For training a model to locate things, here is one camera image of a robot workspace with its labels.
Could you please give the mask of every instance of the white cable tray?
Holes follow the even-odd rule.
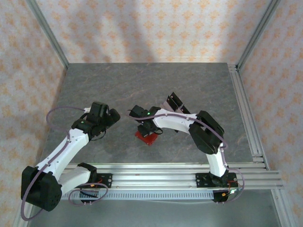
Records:
[[[86,194],[97,196],[92,198],[87,195],[74,192],[72,200],[96,200],[102,196],[104,191],[86,192]],[[68,200],[69,192],[61,197]],[[211,200],[214,198],[212,191],[109,191],[104,200]]]

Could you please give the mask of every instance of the red block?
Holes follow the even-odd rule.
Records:
[[[157,139],[158,135],[153,133],[147,137],[143,137],[139,131],[135,134],[136,137],[138,137],[140,140],[142,140],[144,143],[146,143],[148,146],[154,143],[154,141]]]

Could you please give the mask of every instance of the wall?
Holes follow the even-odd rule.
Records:
[[[69,62],[238,63],[270,0],[38,0]]]
[[[282,0],[241,77],[267,158],[303,225],[303,1]]]
[[[0,40],[0,225],[10,227],[21,173],[42,151],[64,71],[25,0],[0,1]]]

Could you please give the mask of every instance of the patterned wallpaper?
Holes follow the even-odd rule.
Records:
[[[38,0],[72,63],[236,64],[269,2]]]
[[[241,77],[265,152],[303,226],[303,1],[282,0]]]
[[[0,226],[11,227],[21,173],[37,163],[63,66],[25,0],[0,1]]]

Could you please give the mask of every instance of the gray tabletop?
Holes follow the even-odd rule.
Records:
[[[164,129],[151,146],[135,137],[138,123],[126,117],[126,110],[139,105],[145,109],[162,104],[175,92],[191,113],[208,113],[224,128],[229,143],[227,162],[252,161],[244,125],[226,63],[98,63],[71,64],[58,106],[90,107],[100,101],[116,109],[121,120],[106,136],[91,141],[73,163],[207,163],[192,138],[183,132]],[[53,123],[70,128],[82,113],[58,110]],[[42,158],[64,139],[50,131]]]

